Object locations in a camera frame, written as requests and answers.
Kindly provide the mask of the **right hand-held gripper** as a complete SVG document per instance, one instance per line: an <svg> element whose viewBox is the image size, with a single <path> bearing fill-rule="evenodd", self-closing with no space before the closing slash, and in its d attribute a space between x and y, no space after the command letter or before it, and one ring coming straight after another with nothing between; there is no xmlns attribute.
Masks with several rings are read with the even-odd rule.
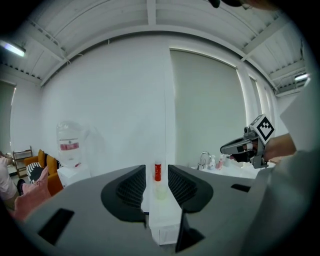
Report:
<svg viewBox="0 0 320 256"><path fill-rule="evenodd" d="M250 163L255 169L268 167L264 159L267 142L275 129L265 114L244 127L243 136L221 146L220 153L238 163Z"/></svg>

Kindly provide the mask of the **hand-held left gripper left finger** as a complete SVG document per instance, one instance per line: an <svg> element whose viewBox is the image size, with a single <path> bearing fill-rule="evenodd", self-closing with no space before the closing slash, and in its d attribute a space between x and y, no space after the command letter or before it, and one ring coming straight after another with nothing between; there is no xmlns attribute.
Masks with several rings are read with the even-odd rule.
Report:
<svg viewBox="0 0 320 256"><path fill-rule="evenodd" d="M112 226L140 224L147 227L142 209L147 187L146 166L136 165L101 175L103 217Z"/></svg>

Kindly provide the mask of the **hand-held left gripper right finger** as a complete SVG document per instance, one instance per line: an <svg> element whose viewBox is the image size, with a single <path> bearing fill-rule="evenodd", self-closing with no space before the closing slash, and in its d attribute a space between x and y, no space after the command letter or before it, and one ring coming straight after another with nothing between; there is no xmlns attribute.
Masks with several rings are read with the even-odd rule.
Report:
<svg viewBox="0 0 320 256"><path fill-rule="evenodd" d="M175 252L179 253L205 238L197 229L190 227L187 214L201 212L212 199L214 190L208 182L174 165L168 166L168 187L181 208L175 245Z"/></svg>

